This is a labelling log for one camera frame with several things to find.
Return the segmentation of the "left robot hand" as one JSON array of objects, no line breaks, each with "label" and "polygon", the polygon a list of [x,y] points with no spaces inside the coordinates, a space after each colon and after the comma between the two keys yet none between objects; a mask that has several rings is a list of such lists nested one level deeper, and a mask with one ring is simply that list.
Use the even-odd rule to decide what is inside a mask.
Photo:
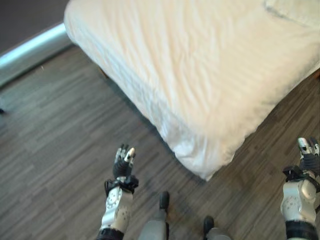
[{"label": "left robot hand", "polygon": [[114,164],[112,167],[113,177],[128,177],[131,175],[134,165],[136,150],[134,147],[122,144],[116,151]]}]

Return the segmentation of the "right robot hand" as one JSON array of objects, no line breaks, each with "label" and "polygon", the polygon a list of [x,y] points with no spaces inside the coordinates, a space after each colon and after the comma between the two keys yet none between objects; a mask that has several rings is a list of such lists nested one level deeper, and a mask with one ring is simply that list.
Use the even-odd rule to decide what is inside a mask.
[{"label": "right robot hand", "polygon": [[300,168],[303,171],[312,171],[316,176],[320,174],[320,144],[314,137],[297,140],[300,150]]}]

